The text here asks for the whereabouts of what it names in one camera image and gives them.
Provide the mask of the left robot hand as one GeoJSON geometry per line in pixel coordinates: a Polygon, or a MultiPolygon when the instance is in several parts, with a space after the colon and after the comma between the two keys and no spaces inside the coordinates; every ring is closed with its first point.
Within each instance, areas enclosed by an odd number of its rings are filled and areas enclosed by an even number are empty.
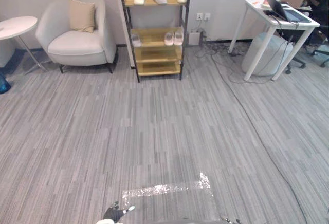
{"type": "Polygon", "coordinates": [[[134,205],[128,206],[126,209],[119,209],[119,201],[114,201],[106,210],[103,219],[111,219],[114,223],[118,223],[121,217],[134,209],[134,205]]]}

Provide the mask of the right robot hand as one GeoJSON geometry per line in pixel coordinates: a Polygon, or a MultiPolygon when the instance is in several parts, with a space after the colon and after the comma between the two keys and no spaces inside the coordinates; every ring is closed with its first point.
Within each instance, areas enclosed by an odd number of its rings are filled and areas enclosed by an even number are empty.
{"type": "Polygon", "coordinates": [[[230,220],[228,217],[221,216],[221,220],[229,223],[229,224],[241,224],[241,221],[239,219],[236,219],[235,221],[230,220]]]}

